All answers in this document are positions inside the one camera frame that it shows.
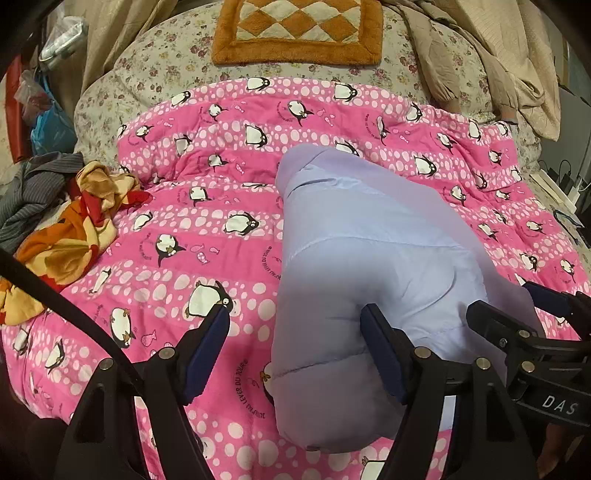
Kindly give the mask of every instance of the metal screw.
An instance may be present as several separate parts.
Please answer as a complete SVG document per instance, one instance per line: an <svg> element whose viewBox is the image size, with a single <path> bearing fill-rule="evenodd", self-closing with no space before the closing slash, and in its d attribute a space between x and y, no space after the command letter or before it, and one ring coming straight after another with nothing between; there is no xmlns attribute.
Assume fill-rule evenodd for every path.
<svg viewBox="0 0 591 480"><path fill-rule="evenodd" d="M491 367L491 363L488 358L481 356L476 359L476 366L481 370L488 370Z"/></svg>
<svg viewBox="0 0 591 480"><path fill-rule="evenodd" d="M174 357L174 348L171 346L165 346L162 350L158 352L158 356L162 360L168 360L169 358Z"/></svg>
<svg viewBox="0 0 591 480"><path fill-rule="evenodd" d="M414 354L419 358L429 358L431 356L431 350L426 346L418 346L415 348Z"/></svg>
<svg viewBox="0 0 591 480"><path fill-rule="evenodd" d="M99 368L101 370L108 370L109 368L111 368L113 366L113 359L112 358L103 358L100 362L99 362Z"/></svg>
<svg viewBox="0 0 591 480"><path fill-rule="evenodd" d="M535 365L529 360L526 360L525 362L521 362L521 368L530 374L535 370Z"/></svg>

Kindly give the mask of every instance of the bed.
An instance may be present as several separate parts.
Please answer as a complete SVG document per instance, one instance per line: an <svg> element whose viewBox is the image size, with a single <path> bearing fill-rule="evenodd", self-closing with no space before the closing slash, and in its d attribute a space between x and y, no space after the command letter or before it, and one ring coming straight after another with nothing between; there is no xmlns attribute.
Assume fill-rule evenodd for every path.
<svg viewBox="0 0 591 480"><path fill-rule="evenodd" d="M273 180L288 146L328 141L353 148L385 167L385 173L394 170L426 183L447 182L447 193L443 189L441 193L448 195L445 198L473 226L499 271L512 281L535 279L557 290L588 293L587 274L548 207L521 180L535 168L540 151L531 128L525 122L512 132L504 124L483 126L493 120L486 77L478 56L462 37L437 27L455 52L466 92L464 115L452 117L442 128L453 130L452 123L467 128L472 118L482 124L479 132L485 145L512 136L516 148L511 142L503 147L502 166L495 166L490 175L485 175L482 165L471 164L470 155L450 161L443 150L436 160L440 171L425 178L417 175L409 152L403 155L401 149L387 148L371 129L356 134L342 126L342 132L328 137L318 128L300 129L293 118L278 119L278 110L250 134L246 127L257 125L246 113L241 120L223 121L227 114L223 101L237 114L245 95L256 101L265 95L275 100L295 90L313 97L312 111L319 112L320 97L327 108L331 104L341 111L344 106L332 105L336 102L331 100L336 85L349 85L358 92L361 105L351 102L351 107L383 109L393 116L406 115L411 102L428 103L399 16L384 9L385 56L376 68L307 64L217 68L209 55L219 9L220 4L200 7L142 35L78 103L75 124L86 160L99 159L113 170L121 163L139 175L154 198L135 212L116 216L119 238L88 275L63 294L114 335L133 361L175 345L187 329L199 324L211 298L225 301L232 309L229 338L206 392L187 408L214 475L222 480L312 480L336 475L356 479L368 460L385 460L390 440L378 440L354 453L305 452L279 437L268 400L272 371L267 364L282 240L281 198ZM267 79L273 91L249 89L241 77ZM219 111L205 108L213 100L220 100ZM193 123L179 127L176 109L199 106L203 109L191 116ZM429 106L424 113L433 121L437 116ZM330 115L326 118L329 125ZM292 120L289 134L282 130L287 120ZM167 128L176 127L176 136L164 133L166 123ZM242 162L237 151L248 161ZM488 188L479 188L482 183L473 171L487 179ZM453 186L460 182L463 191L454 190L454 195ZM466 193L473 202L462 198ZM503 230L511 240L498 242L491 231L479 229L484 221L493 226L491 231ZM527 226L530 221L535 225ZM561 260L571 267L564 268ZM576 337L567 323L547 315L540 319L548 336ZM105 356L52 312L20 327L3 328L2 341L16 395L38 416L65 421ZM139 398L136 407L151 476L163 478L150 420ZM438 478L443 471L449 433L440 433L429 478Z"/></svg>

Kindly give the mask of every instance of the penguin print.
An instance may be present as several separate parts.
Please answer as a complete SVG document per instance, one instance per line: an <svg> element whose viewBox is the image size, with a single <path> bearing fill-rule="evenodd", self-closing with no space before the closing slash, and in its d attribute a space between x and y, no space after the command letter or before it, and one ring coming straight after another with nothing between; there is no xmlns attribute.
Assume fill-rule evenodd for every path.
<svg viewBox="0 0 591 480"><path fill-rule="evenodd" d="M423 112L414 102L410 102L410 110L407 113L406 119L409 122L418 122L423 117Z"/></svg>
<svg viewBox="0 0 591 480"><path fill-rule="evenodd" d="M478 128L478 123L471 118L468 120L468 137L473 138L476 141L479 141L482 138L482 133L480 133L480 128Z"/></svg>
<svg viewBox="0 0 591 480"><path fill-rule="evenodd" d="M495 242L498 242L496 239L495 234L499 233L498 231L493 230L487 223L481 223L478 225L478 228L482 230L482 232L488 237L492 238Z"/></svg>
<svg viewBox="0 0 591 480"><path fill-rule="evenodd" d="M521 261L526 270L533 270L535 272L538 268L538 259L533 255L521 254Z"/></svg>
<svg viewBox="0 0 591 480"><path fill-rule="evenodd" d="M495 122L496 127L499 129L499 133L502 137L509 135L509 128L503 122Z"/></svg>
<svg viewBox="0 0 591 480"><path fill-rule="evenodd" d="M388 136L389 131L386 129L386 126L384 125L384 119L381 115L377 117L375 124L378 126L379 138L382 141L382 145L384 145L384 138Z"/></svg>
<svg viewBox="0 0 591 480"><path fill-rule="evenodd" d="M111 336L119 348L129 348L131 339L135 338L131 330L129 310L113 309L111 312Z"/></svg>
<svg viewBox="0 0 591 480"><path fill-rule="evenodd" d="M164 258L172 257L178 252L185 250L178 244L178 240L172 235L163 233L156 240L156 251L158 252L158 266L162 263Z"/></svg>
<svg viewBox="0 0 591 480"><path fill-rule="evenodd" d="M53 349L51 349L51 352L49 352L49 356L45 361L45 368L49 370L47 375L49 375L54 368L59 367L64 361L65 357L66 354L64 353L64 341L60 338L53 346Z"/></svg>
<svg viewBox="0 0 591 480"><path fill-rule="evenodd" d="M220 157L217 153L209 155L207 159L207 163L210 167L213 167L213 171L216 170L216 167L221 167L222 165L227 165L227 161L225 161L222 157Z"/></svg>
<svg viewBox="0 0 591 480"><path fill-rule="evenodd" d="M261 90L267 88L270 84L271 81L265 77L252 77L246 81L246 89L248 91L254 90L260 92Z"/></svg>
<svg viewBox="0 0 591 480"><path fill-rule="evenodd" d="M358 91L348 83L335 82L335 94L333 95L335 100L350 102L357 96L357 94Z"/></svg>
<svg viewBox="0 0 591 480"><path fill-rule="evenodd" d="M141 127L139 127L136 131L135 131L135 135L140 137L144 142L148 142L146 140L146 136L150 133L150 130L153 127L149 126L149 125L142 125Z"/></svg>
<svg viewBox="0 0 591 480"><path fill-rule="evenodd" d="M544 232L542 231L542 226L541 226L541 224L539 224L539 223L537 223L537 222L534 222L533 220L530 220L529 222L527 222L527 223L525 224L525 226L526 226L527 228L529 228L530 230L532 230L533 232L540 232L540 233L544 233Z"/></svg>
<svg viewBox="0 0 591 480"><path fill-rule="evenodd" d="M500 190L497 190L495 192L495 196L497 198L500 198L501 200L509 200L509 193L507 193L507 192L502 192Z"/></svg>
<svg viewBox="0 0 591 480"><path fill-rule="evenodd" d="M227 108L222 108L219 103L214 103L212 105L209 106L209 109L207 110L207 112L209 113L209 115L215 120L217 121L217 116L222 113L228 111Z"/></svg>
<svg viewBox="0 0 591 480"><path fill-rule="evenodd" d="M180 157L184 154L191 143L193 143L193 141L187 136L187 134L184 134L181 138L177 138L174 141L174 146L177 148L177 155Z"/></svg>
<svg viewBox="0 0 591 480"><path fill-rule="evenodd" d="M478 190L484 190L486 187L488 187L488 182L486 181L483 175L480 175L479 173L475 172L472 173L474 174L474 183L476 183L476 188Z"/></svg>
<svg viewBox="0 0 591 480"><path fill-rule="evenodd" d="M229 312L234 308L234 302L218 280L216 280L215 285L205 285L197 281L195 289L189 298L185 316L205 318L209 310L217 304L224 305Z"/></svg>
<svg viewBox="0 0 591 480"><path fill-rule="evenodd" d="M521 173L519 173L519 170L517 170L516 168L512 168L511 169L511 176L513 177L513 179L515 181L521 181L521 180L523 180L523 177L521 176Z"/></svg>
<svg viewBox="0 0 591 480"><path fill-rule="evenodd" d="M189 198L193 201L193 206L197 205L197 202L211 200L211 198L207 196L207 190L203 187L193 187L189 190Z"/></svg>
<svg viewBox="0 0 591 480"><path fill-rule="evenodd" d="M290 103L287 104L287 109L297 119L297 122L300 124L300 127L301 121L304 118L307 118L308 115L314 115L314 112L310 112L306 108L306 106L299 100L292 100Z"/></svg>
<svg viewBox="0 0 591 480"><path fill-rule="evenodd" d="M466 201L466 195L462 192L462 189L459 185L456 185L454 188L450 190L450 195L454 197L456 200L459 200L464 206L464 202Z"/></svg>
<svg viewBox="0 0 591 480"><path fill-rule="evenodd" d="M501 165L501 152L497 152L495 150L491 150L488 152L488 158L491 162L495 165Z"/></svg>
<svg viewBox="0 0 591 480"><path fill-rule="evenodd" d="M119 128L117 129L117 138L123 137L123 134L125 133L126 130L127 130L127 125L121 124L119 126Z"/></svg>
<svg viewBox="0 0 591 480"><path fill-rule="evenodd" d="M417 174L425 175L427 178L433 177L437 171L437 166L425 157L414 157L414 164L417 167Z"/></svg>
<svg viewBox="0 0 591 480"><path fill-rule="evenodd" d="M265 365L265 368L261 371L261 383L262 389L265 391L265 396L267 400L271 402L271 405L274 405L275 402L273 400L273 370L271 368L271 362Z"/></svg>
<svg viewBox="0 0 591 480"><path fill-rule="evenodd" d="M571 262L569 262L568 260L566 260L565 258L563 258L563 259L560 261L560 266L561 266L561 267L562 267L562 269L563 269L563 270L564 270L566 273L568 273L568 274L569 274L569 275L572 277L572 279L574 280L574 265L573 265Z"/></svg>
<svg viewBox="0 0 591 480"><path fill-rule="evenodd" d="M259 222L250 213L236 213L228 217L226 224L223 226L223 231L226 233L237 232L238 235L244 236L248 235L258 226Z"/></svg>
<svg viewBox="0 0 591 480"><path fill-rule="evenodd" d="M29 330L25 330L22 326L18 328L18 333L12 343L12 349L17 353L18 356L27 353L29 346Z"/></svg>
<svg viewBox="0 0 591 480"><path fill-rule="evenodd" d="M148 223L152 218L154 218L154 214L152 212L145 212L138 215L131 229L134 232L139 232L144 227L144 225Z"/></svg>
<svg viewBox="0 0 591 480"><path fill-rule="evenodd" d="M267 144L267 136L262 129L258 127L246 126L246 144L256 145L258 148Z"/></svg>
<svg viewBox="0 0 591 480"><path fill-rule="evenodd" d="M449 138L446 134L437 134L437 138L441 142L441 144L449 150L449 153L452 152L452 148L457 142L451 138Z"/></svg>
<svg viewBox="0 0 591 480"><path fill-rule="evenodd" d="M173 96L170 99L170 106L174 108L176 106L182 105L190 98L191 98L191 92L185 91L185 92L177 93L175 96Z"/></svg>
<svg viewBox="0 0 591 480"><path fill-rule="evenodd" d="M341 150L341 152L352 153L353 155L359 156L359 152L357 150L355 150L354 146L351 145L346 140L343 140L342 143L339 142L339 141L337 141L337 140L335 140L335 148L337 150Z"/></svg>
<svg viewBox="0 0 591 480"><path fill-rule="evenodd" d="M92 287L88 293L96 293L99 291L99 289L105 284L105 282L108 280L109 276L111 275L111 268L105 268L104 270L101 270L101 272L99 273L99 276L96 279L95 282L95 286Z"/></svg>

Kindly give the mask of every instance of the black cable wire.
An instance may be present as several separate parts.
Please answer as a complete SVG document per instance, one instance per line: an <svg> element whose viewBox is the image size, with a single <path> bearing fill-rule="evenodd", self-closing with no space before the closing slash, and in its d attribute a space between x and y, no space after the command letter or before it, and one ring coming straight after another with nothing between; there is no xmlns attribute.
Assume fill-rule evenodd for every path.
<svg viewBox="0 0 591 480"><path fill-rule="evenodd" d="M80 329L92 338L121 370L141 397L144 393L144 381L139 376L129 358L121 351L111 337L99 327L86 313L53 290L31 270L18 262L9 253L0 248L0 275L16 285L22 291L40 301L47 308L56 312L64 320Z"/></svg>

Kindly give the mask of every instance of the light blue fabric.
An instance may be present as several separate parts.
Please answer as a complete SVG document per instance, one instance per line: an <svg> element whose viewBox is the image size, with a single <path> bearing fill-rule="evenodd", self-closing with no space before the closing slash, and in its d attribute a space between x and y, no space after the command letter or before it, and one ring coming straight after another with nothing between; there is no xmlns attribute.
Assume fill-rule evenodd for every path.
<svg viewBox="0 0 591 480"><path fill-rule="evenodd" d="M543 335L527 291L496 273L435 190L312 145L285 154L276 184L284 236L273 396L279 432L295 444L350 452L395 436L404 408L386 395L359 331L367 303L415 345L454 361L487 356L502 377L504 355L468 328L467 306L488 301Z"/></svg>

